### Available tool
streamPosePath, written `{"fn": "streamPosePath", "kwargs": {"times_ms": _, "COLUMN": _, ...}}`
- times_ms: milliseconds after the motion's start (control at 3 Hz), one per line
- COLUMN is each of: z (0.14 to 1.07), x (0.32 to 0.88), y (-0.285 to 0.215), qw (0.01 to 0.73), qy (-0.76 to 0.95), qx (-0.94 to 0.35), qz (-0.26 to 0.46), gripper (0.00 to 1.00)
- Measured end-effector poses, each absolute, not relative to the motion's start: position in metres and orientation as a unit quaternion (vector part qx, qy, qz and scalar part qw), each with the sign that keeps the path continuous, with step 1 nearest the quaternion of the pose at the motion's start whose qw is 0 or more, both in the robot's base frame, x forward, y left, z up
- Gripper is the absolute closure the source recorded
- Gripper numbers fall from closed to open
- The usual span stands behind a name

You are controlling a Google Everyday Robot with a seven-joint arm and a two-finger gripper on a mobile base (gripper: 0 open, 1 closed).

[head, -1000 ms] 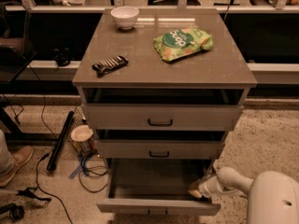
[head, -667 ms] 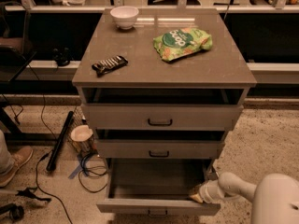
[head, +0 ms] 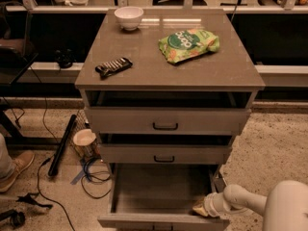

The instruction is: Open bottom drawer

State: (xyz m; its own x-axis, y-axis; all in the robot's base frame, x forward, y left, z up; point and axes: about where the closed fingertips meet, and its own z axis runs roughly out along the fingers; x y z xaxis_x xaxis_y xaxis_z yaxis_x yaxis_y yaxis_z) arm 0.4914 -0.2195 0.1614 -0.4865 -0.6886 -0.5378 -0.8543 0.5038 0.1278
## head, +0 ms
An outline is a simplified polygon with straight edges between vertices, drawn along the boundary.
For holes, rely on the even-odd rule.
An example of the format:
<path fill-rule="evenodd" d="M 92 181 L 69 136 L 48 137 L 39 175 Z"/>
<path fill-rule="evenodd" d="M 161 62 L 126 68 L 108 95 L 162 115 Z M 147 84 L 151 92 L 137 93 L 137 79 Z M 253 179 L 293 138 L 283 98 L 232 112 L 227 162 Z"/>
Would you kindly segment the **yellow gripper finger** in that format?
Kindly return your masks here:
<path fill-rule="evenodd" d="M 199 215 L 203 216 L 203 217 L 207 217 L 208 216 L 208 212 L 206 211 L 204 205 L 204 200 L 203 199 L 199 199 L 197 200 L 193 206 L 192 209 Z"/>

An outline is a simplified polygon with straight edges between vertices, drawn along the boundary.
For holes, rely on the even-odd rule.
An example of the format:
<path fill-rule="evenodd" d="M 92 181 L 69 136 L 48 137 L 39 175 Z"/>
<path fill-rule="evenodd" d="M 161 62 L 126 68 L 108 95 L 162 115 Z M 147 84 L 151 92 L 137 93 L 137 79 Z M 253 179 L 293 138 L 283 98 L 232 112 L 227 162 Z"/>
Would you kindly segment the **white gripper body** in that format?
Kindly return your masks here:
<path fill-rule="evenodd" d="M 219 217 L 231 210 L 231 205 L 225 200 L 222 192 L 212 192 L 204 198 L 203 207 L 210 217 Z"/>

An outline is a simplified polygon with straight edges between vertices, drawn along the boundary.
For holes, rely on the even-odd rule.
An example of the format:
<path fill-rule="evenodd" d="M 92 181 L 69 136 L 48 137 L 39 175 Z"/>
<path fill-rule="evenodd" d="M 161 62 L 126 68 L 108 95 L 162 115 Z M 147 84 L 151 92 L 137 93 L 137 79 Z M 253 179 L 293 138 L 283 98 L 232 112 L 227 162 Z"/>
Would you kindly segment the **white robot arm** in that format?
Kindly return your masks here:
<path fill-rule="evenodd" d="M 308 186 L 285 180 L 263 196 L 231 184 L 223 192 L 202 197 L 192 209 L 213 218 L 254 212 L 263 217 L 262 231 L 308 231 Z"/>

